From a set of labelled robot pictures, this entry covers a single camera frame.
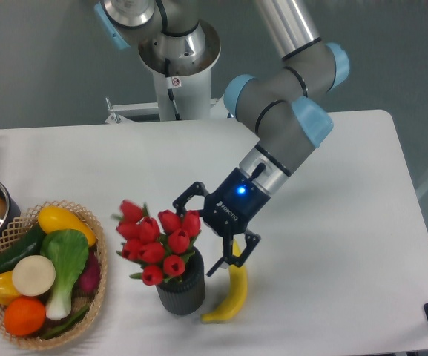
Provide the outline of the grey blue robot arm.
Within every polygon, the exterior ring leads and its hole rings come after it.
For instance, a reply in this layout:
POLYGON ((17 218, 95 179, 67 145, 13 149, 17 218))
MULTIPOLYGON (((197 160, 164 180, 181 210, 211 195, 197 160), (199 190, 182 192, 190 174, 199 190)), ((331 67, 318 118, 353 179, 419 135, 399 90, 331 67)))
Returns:
MULTIPOLYGON (((320 146, 333 128, 315 98, 349 75, 349 58, 322 41, 302 1, 257 1, 282 59, 267 81, 242 75, 223 103, 258 143, 213 192, 200 182, 175 201, 178 214, 193 196, 204 197, 204 223, 223 239, 217 267, 240 267, 260 237, 248 223, 320 146)), ((96 1, 94 10, 113 43, 135 47, 152 72, 162 121, 206 119, 211 112, 211 68, 220 55, 216 30, 199 16, 196 1, 96 1)))

